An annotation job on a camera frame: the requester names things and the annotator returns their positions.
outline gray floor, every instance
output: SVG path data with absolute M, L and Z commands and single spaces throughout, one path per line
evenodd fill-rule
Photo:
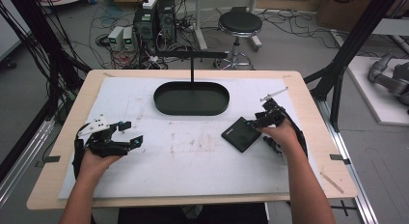
M 73 45 L 79 56 L 93 69 L 102 69 L 110 68 L 107 64 L 101 63 L 102 60 L 104 63 L 109 63 L 109 53 L 95 45 L 95 38 L 109 33 L 108 28 L 100 29 L 101 24 L 105 26 L 111 24 L 109 20 L 104 21 L 102 16 L 121 17 L 123 19 L 118 20 L 117 25 L 125 25 L 133 18 L 132 11 L 132 6 L 119 7 L 112 0 L 99 0 L 98 4 L 93 6 L 85 2 L 62 6 L 59 8 L 59 15 L 69 38 L 74 41 Z M 204 27 L 215 27 L 217 14 L 217 11 L 205 12 L 203 20 L 209 17 L 210 20 Z M 257 70 L 297 70 L 303 76 L 307 76 L 327 66 L 337 54 L 335 42 L 328 33 L 315 34 L 315 37 L 322 39 L 301 38 L 281 30 L 290 30 L 288 21 L 279 23 L 282 21 L 277 17 L 270 17 L 270 21 L 274 21 L 277 26 L 267 21 L 263 22 L 262 31 L 259 34 L 263 47 L 259 52 L 254 52 L 252 46 L 246 42 L 240 45 L 241 50 L 252 59 Z M 315 25 L 313 14 L 298 17 L 297 24 L 309 27 L 310 31 L 319 28 Z M 292 28 L 298 33 L 307 30 L 296 27 L 294 23 Z M 233 38 L 220 31 L 204 29 L 204 37 L 210 51 L 225 51 L 232 47 Z M 102 60 L 86 45 L 91 45 L 100 54 Z M 365 52 L 360 54 L 382 55 L 390 48 L 398 57 L 407 56 L 385 37 L 378 36 L 371 37 L 363 47 Z M 46 101 L 45 79 L 34 67 L 31 56 L 23 47 L 20 47 L 13 57 L 18 64 L 17 68 L 9 70 L 2 67 L 0 70 L 1 160 Z M 196 69 L 213 69 L 212 63 L 212 59 L 204 59 L 202 62 L 197 60 Z M 169 64 L 169 68 L 189 69 L 189 62 L 174 62 Z M 59 128 L 60 126 L 55 127 L 53 136 L 44 144 L 5 206 L 0 209 L 2 223 L 56 223 L 58 221 L 61 210 L 32 211 L 27 210 L 25 203 L 41 172 L 41 168 L 36 167 L 35 164 L 41 160 L 42 152 L 52 142 Z M 379 125 L 351 77 L 346 73 L 341 97 L 340 129 L 379 223 L 408 223 L 409 177 L 405 171 L 409 166 L 407 160 L 409 127 Z M 344 202 L 346 206 L 354 206 L 350 200 Z M 338 200 L 331 203 L 333 206 L 341 205 L 341 201 Z M 116 215 L 114 210 L 98 211 L 99 215 L 104 217 L 98 223 L 114 223 Z M 286 203 L 269 203 L 269 212 L 270 223 L 290 223 L 289 207 Z M 334 210 L 334 214 L 339 223 L 361 222 L 355 210 L 349 210 L 347 216 L 343 210 Z

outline white platform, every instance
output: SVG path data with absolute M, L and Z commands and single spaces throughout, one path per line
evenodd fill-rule
M 349 72 L 379 124 L 409 126 L 409 106 L 400 103 L 385 87 L 368 80 L 369 69 L 378 60 L 355 57 L 349 64 Z M 395 66 L 406 62 L 408 60 L 392 59 L 383 73 L 392 77 Z
M 286 163 L 262 138 L 242 154 L 221 137 L 240 116 L 254 119 L 254 114 L 262 111 L 259 99 L 285 88 L 283 80 L 208 79 L 225 86 L 231 97 L 224 113 L 206 117 L 168 116 L 157 111 L 153 93 L 168 81 L 112 77 L 102 83 L 88 122 L 99 114 L 104 114 L 109 124 L 130 121 L 132 128 L 114 133 L 113 140 L 129 141 L 143 134 L 144 143 L 107 170 L 95 197 L 288 193 Z M 299 125 L 288 93 L 275 100 Z M 309 159 L 319 179 L 311 153 Z M 59 198 L 67 198 L 73 184 L 69 165 Z

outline right forearm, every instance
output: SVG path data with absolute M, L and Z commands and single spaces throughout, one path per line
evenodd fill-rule
M 286 146 L 293 223 L 335 223 L 328 200 L 298 143 Z

